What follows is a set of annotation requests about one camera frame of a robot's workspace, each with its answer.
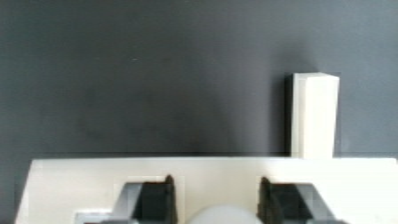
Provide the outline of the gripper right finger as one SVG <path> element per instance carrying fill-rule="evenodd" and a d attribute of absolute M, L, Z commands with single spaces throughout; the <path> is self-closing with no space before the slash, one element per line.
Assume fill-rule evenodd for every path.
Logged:
<path fill-rule="evenodd" d="M 272 183 L 261 178 L 257 217 L 263 224 L 344 224 L 311 183 Z"/>

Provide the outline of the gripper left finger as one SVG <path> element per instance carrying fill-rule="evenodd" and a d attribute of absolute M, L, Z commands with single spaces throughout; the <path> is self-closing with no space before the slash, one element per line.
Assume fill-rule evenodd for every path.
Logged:
<path fill-rule="evenodd" d="M 124 184 L 108 224 L 177 224 L 172 176 L 161 182 Z"/>

